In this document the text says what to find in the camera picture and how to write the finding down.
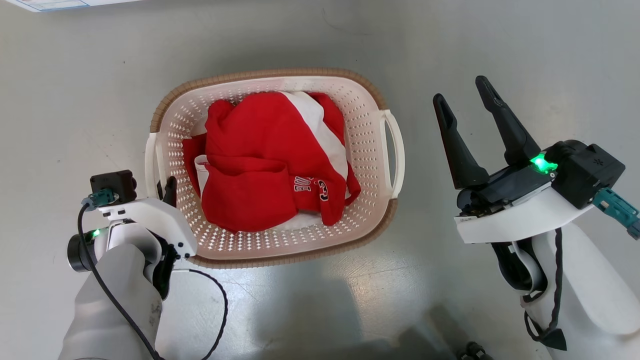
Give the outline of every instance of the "white box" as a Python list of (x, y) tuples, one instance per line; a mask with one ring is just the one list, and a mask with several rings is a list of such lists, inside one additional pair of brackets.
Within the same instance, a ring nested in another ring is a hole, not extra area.
[(98, 6), (115, 3), (130, 3), (140, 0), (7, 0), (11, 4), (16, 4), (32, 12), (49, 12), (53, 10), (64, 10), (73, 8), (84, 8), (87, 6)]

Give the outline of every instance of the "laundry basket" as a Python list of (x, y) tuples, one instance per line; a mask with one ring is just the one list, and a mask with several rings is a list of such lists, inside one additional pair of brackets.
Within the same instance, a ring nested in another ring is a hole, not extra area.
[[(237, 103), (257, 92), (304, 91), (328, 94), (344, 114), (347, 157), (362, 192), (333, 226), (231, 233), (208, 222), (182, 159), (182, 139), (202, 124), (211, 103)], [(395, 149), (391, 179), (385, 131)], [(145, 156), (148, 195), (157, 197), (170, 176), (177, 179), (177, 207), (198, 241), (189, 258), (210, 268), (269, 266), (351, 250), (377, 238), (391, 223), (404, 178), (404, 145), (396, 119), (380, 92), (365, 78), (340, 69), (282, 69), (242, 72), (190, 81), (167, 95), (151, 121)]]

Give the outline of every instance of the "red garment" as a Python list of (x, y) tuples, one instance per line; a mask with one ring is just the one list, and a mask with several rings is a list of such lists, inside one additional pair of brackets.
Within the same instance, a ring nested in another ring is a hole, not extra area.
[(218, 226), (262, 231), (299, 209), (333, 225), (360, 193), (344, 154), (344, 118), (325, 94), (254, 94), (235, 107), (216, 101), (205, 126), (206, 135), (183, 140), (184, 161), (199, 189), (193, 160), (205, 142), (202, 209)]

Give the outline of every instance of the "green light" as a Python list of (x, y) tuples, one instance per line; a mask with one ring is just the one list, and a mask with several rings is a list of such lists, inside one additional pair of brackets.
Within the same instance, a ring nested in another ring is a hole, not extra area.
[(533, 165), (535, 165), (537, 171), (543, 172), (545, 174), (548, 174), (549, 172), (554, 171), (558, 168), (558, 164), (547, 162), (545, 160), (545, 155), (542, 153), (531, 159), (531, 162), (533, 163)]

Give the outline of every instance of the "basket handle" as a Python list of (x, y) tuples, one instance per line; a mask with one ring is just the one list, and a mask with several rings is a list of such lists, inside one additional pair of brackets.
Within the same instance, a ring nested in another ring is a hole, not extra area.
[(391, 186), (391, 199), (397, 199), (398, 194), (400, 194), (400, 190), (402, 190), (402, 184), (404, 182), (404, 142), (402, 141), (402, 134), (400, 133), (400, 127), (398, 126), (396, 117), (391, 114), (390, 110), (382, 111), (382, 120), (380, 122), (380, 126), (383, 137), (386, 137), (385, 123), (387, 123), (387, 125), (389, 126), (391, 139), (394, 142), (394, 149), (396, 153), (396, 178), (394, 179), (393, 185), (391, 185), (391, 174), (388, 167), (388, 152), (386, 141), (383, 148), (385, 162), (387, 163), (385, 174), (387, 175), (387, 184)]
[(147, 186), (147, 196), (154, 199), (159, 198), (156, 187), (156, 162), (158, 164), (160, 174), (164, 173), (164, 164), (162, 164), (161, 160), (156, 157), (156, 138), (157, 133), (150, 133), (149, 139), (147, 139), (147, 146), (145, 148), (145, 184)]

